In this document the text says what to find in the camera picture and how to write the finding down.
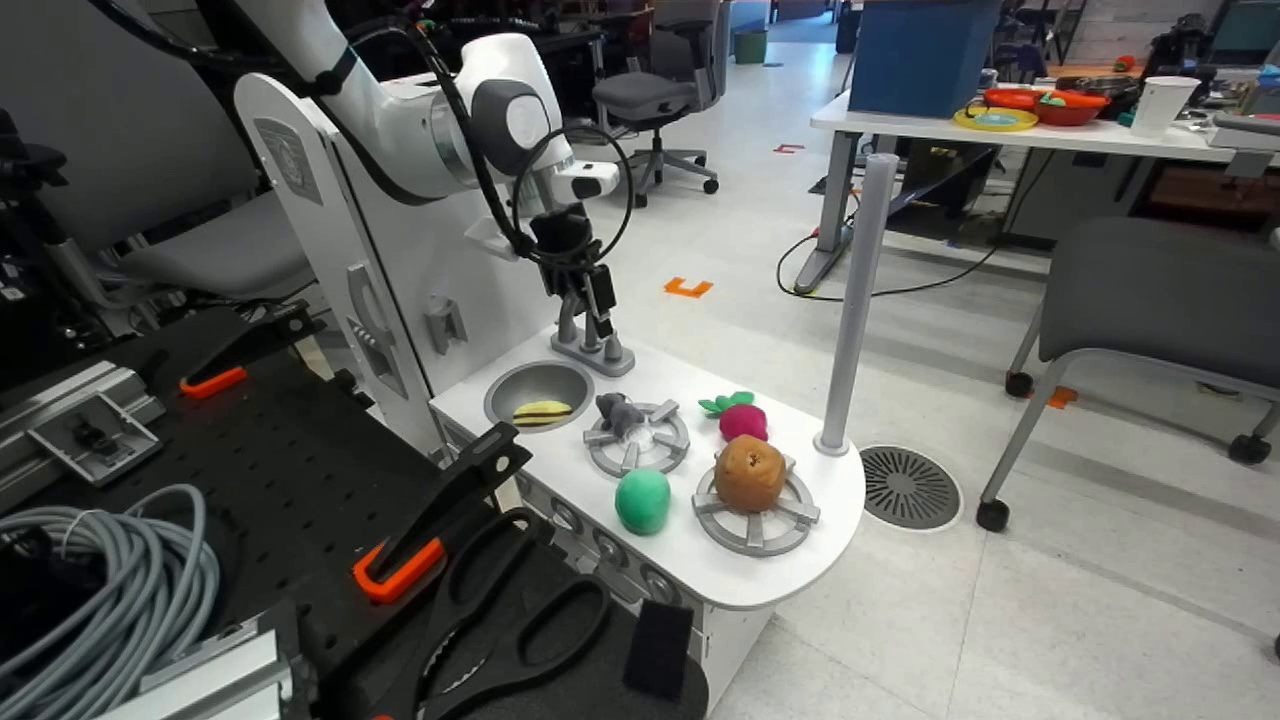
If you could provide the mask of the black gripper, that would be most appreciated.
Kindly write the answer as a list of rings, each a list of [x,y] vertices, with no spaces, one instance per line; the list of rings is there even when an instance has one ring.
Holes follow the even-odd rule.
[[[556,344],[576,344],[584,312],[580,292],[572,280],[596,260],[596,236],[584,208],[564,208],[532,220],[536,232],[536,264],[544,272],[544,284],[556,288]],[[612,328],[616,288],[612,268],[592,264],[588,268],[588,316],[600,340],[616,336]]]

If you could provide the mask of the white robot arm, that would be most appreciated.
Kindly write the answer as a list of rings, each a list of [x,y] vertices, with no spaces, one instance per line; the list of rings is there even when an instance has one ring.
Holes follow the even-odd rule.
[[[424,88],[380,80],[324,0],[228,0],[292,80],[344,132],[376,184],[428,204],[476,188],[500,236],[544,272],[564,316],[616,348],[608,244],[592,236],[588,196],[620,184],[620,164],[580,160],[552,76],[524,32],[488,32],[460,68],[404,20],[396,32],[428,64]]]

